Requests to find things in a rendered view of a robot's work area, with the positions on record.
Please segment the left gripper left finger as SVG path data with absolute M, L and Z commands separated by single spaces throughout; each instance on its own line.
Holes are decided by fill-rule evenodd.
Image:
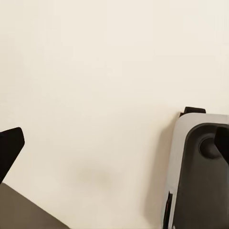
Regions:
M 25 145 L 21 127 L 0 132 L 0 184 Z

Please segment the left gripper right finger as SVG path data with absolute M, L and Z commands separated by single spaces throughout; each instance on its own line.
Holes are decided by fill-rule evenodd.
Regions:
M 215 146 L 229 165 L 229 129 L 218 127 L 215 134 Z

